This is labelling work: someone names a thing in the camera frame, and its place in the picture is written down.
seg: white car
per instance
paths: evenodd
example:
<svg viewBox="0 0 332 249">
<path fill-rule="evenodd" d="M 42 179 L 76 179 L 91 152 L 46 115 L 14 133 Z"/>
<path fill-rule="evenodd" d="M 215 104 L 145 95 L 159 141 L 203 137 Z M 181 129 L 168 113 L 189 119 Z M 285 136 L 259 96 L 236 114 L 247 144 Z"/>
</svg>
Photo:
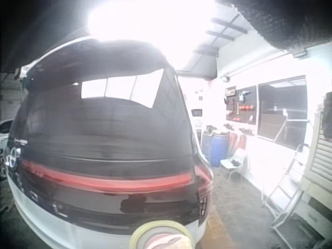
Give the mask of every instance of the white car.
<svg viewBox="0 0 332 249">
<path fill-rule="evenodd" d="M 7 179 L 5 170 L 5 157 L 4 152 L 8 142 L 8 135 L 0 137 L 0 180 Z"/>
<path fill-rule="evenodd" d="M 8 137 L 12 122 L 13 119 L 5 119 L 0 121 L 0 139 L 2 137 Z"/>
</svg>

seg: blue barrel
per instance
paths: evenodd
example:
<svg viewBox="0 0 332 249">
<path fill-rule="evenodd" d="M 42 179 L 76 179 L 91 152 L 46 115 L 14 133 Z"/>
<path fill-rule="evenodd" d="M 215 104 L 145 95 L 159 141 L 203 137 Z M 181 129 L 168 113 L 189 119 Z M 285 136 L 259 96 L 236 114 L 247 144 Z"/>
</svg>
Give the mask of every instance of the blue barrel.
<svg viewBox="0 0 332 249">
<path fill-rule="evenodd" d="M 212 167 L 219 167 L 220 160 L 226 159 L 228 153 L 228 134 L 214 134 L 211 141 L 210 163 Z"/>
<path fill-rule="evenodd" d="M 205 158 L 207 161 L 210 161 L 211 156 L 211 141 L 212 136 L 210 136 L 208 133 L 203 132 L 202 136 L 202 153 L 205 155 Z"/>
</svg>

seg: roof beam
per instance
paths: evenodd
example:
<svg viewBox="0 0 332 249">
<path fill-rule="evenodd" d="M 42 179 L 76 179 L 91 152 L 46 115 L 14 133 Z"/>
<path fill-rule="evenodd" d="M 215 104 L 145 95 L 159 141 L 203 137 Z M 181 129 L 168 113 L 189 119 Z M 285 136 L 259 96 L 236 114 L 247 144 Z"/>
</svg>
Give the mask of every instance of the roof beam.
<svg viewBox="0 0 332 249">
<path fill-rule="evenodd" d="M 239 32 L 241 32 L 243 34 L 247 34 L 248 33 L 248 31 L 245 30 L 244 28 L 238 27 L 238 26 L 236 26 L 236 25 L 234 25 L 232 23 L 225 22 L 225 21 L 223 21 L 223 20 L 221 20 L 219 18 L 212 18 L 211 22 L 219 24 L 219 25 L 222 25 L 222 26 L 225 26 L 225 27 L 228 27 L 228 28 L 233 29 L 233 30 L 237 30 L 237 31 L 239 31 Z"/>
<path fill-rule="evenodd" d="M 218 47 L 207 45 L 207 44 L 201 44 L 200 46 L 198 46 L 198 49 L 206 49 L 206 50 L 212 50 L 215 52 L 219 52 Z"/>
<path fill-rule="evenodd" d="M 219 38 L 230 40 L 232 42 L 235 40 L 234 37 L 231 37 L 229 35 L 224 35 L 223 33 L 214 32 L 214 31 L 211 31 L 211 30 L 208 30 L 206 33 L 208 35 L 213 35 L 213 36 L 216 36 L 216 37 L 219 37 Z"/>
<path fill-rule="evenodd" d="M 207 50 L 207 49 L 196 49 L 193 51 L 193 53 L 202 54 L 204 56 L 219 57 L 218 51 Z"/>
</svg>

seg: plastic drum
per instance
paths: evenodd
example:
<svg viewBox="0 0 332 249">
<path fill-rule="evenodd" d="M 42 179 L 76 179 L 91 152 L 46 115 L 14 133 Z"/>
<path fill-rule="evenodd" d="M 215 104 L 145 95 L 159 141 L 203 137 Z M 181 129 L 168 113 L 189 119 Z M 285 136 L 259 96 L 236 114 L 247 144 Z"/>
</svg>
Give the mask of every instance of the plastic drum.
<svg viewBox="0 0 332 249">
<path fill-rule="evenodd" d="M 210 163 L 212 167 L 219 167 L 220 160 L 226 159 L 228 153 L 228 134 L 214 134 L 211 141 Z"/>
</svg>

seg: red light strip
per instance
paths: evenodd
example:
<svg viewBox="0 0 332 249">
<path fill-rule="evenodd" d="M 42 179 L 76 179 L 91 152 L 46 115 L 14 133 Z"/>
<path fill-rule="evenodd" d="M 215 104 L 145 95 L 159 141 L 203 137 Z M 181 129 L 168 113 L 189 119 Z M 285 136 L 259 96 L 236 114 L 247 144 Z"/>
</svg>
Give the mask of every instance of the red light strip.
<svg viewBox="0 0 332 249">
<path fill-rule="evenodd" d="M 193 182 L 190 172 L 180 175 L 143 180 L 98 179 L 68 174 L 49 169 L 43 165 L 22 160 L 23 166 L 31 173 L 67 187 L 94 192 L 143 193 L 180 188 Z"/>
</svg>

